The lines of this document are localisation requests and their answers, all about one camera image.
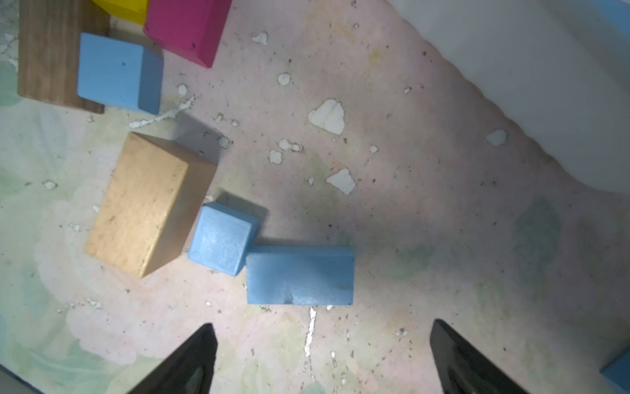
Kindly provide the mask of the white rectangular dish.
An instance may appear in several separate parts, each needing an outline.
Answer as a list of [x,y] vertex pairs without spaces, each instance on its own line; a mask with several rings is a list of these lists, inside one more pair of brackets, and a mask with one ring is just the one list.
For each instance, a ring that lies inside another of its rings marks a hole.
[[393,7],[572,177],[628,193],[628,2]]

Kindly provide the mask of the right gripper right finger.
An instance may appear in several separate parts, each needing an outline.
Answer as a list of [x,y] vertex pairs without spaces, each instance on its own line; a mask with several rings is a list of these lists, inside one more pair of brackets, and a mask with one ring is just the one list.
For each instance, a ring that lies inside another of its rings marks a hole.
[[528,393],[442,319],[430,346],[444,393]]

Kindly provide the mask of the blue long block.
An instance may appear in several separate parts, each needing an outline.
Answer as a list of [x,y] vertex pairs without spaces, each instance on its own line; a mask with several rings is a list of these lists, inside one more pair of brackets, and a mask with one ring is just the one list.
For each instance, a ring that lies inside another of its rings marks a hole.
[[348,247],[255,246],[246,256],[250,305],[353,305]]

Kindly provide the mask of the yellow block lower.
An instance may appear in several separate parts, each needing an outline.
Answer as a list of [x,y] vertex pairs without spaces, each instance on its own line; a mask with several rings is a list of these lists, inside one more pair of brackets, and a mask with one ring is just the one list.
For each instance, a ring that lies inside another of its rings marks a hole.
[[146,20],[149,0],[93,0],[108,14],[143,25]]

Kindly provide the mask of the blue cube under magenta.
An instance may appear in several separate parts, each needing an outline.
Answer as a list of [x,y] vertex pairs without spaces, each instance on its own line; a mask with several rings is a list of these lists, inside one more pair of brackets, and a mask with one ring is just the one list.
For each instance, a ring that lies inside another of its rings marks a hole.
[[630,393],[630,350],[610,361],[600,374],[616,394]]

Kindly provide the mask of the lower magenta block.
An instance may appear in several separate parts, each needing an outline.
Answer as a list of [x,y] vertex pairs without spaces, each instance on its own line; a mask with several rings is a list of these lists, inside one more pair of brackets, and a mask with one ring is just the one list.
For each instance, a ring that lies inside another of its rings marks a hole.
[[144,34],[161,48],[210,68],[231,0],[151,0]]

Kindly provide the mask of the brown wood block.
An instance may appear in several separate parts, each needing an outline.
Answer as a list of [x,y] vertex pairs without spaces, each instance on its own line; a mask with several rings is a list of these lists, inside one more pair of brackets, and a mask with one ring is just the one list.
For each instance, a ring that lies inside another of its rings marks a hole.
[[110,15],[92,1],[19,1],[17,93],[66,108],[102,114],[77,94],[80,36],[108,35]]

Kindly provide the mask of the natural wood block lower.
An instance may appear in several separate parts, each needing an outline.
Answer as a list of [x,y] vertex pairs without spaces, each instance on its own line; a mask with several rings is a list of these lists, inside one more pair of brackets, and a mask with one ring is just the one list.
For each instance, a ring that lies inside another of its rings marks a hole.
[[85,246],[142,278],[177,258],[217,167],[174,141],[131,132]]

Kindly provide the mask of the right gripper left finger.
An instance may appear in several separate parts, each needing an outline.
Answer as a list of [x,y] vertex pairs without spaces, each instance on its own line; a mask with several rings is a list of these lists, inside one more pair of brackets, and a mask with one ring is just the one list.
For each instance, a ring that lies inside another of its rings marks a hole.
[[203,324],[130,393],[210,393],[218,340],[211,323]]

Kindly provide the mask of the small blue cube centre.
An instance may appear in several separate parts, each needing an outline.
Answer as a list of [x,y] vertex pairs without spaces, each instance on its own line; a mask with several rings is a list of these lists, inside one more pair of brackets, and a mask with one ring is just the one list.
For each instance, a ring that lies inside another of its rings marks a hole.
[[236,277],[245,266],[259,220],[247,213],[211,202],[201,208],[188,251],[189,260]]

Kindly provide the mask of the blue cube lower left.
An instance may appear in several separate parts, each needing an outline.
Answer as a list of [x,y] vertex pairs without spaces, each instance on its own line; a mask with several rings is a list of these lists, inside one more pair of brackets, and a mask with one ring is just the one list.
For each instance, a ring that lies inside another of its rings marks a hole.
[[106,106],[157,115],[163,68],[162,57],[142,45],[83,33],[77,94]]

